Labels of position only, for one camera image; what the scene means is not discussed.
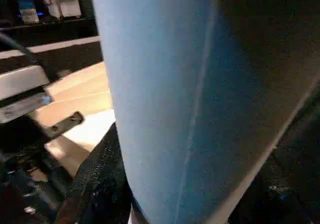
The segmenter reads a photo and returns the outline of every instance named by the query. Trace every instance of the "white surface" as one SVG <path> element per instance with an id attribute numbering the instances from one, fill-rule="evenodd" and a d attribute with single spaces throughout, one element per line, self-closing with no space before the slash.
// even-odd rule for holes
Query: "white surface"
<path id="1" fill-rule="evenodd" d="M 85 121 L 81 125 L 74 127 L 63 134 L 63 136 L 87 151 L 92 151 L 110 129 L 115 120 L 113 109 L 101 111 L 86 116 Z"/>
<path id="2" fill-rule="evenodd" d="M 33 53 L 39 53 L 39 52 L 44 52 L 49 50 L 62 49 L 62 48 L 70 47 L 73 45 L 83 45 L 83 44 L 94 43 L 99 41 L 100 41 L 100 37 L 95 36 L 95 37 L 83 38 L 78 40 L 57 42 L 57 43 L 48 44 L 48 45 L 39 45 L 39 46 L 30 47 L 28 49 Z M 24 54 L 18 50 L 3 51 L 3 52 L 0 52 L 0 60 L 16 57 L 16 56 L 22 56 L 22 55 Z"/>
<path id="3" fill-rule="evenodd" d="M 0 75 L 0 100 L 49 83 L 41 66 L 29 66 Z"/>

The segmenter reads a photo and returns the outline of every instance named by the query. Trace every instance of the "shelf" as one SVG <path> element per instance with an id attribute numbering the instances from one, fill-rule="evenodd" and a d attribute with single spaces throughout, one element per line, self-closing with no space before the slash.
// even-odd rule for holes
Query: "shelf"
<path id="1" fill-rule="evenodd" d="M 22 29 L 30 29 L 30 28 L 37 28 L 37 27 L 45 27 L 45 26 L 52 26 L 52 25 L 62 25 L 62 24 L 67 24 L 67 23 L 77 23 L 77 22 L 82 22 L 82 21 L 94 21 L 95 19 L 93 17 L 89 18 L 72 18 L 72 19 L 63 19 L 59 20 L 56 19 L 51 22 L 42 22 L 42 23 L 37 23 L 37 24 L 30 24 L 30 25 L 17 25 L 17 26 L 8 26 L 8 27 L 0 27 L 0 31 L 12 31 L 12 30 L 22 30 Z"/>

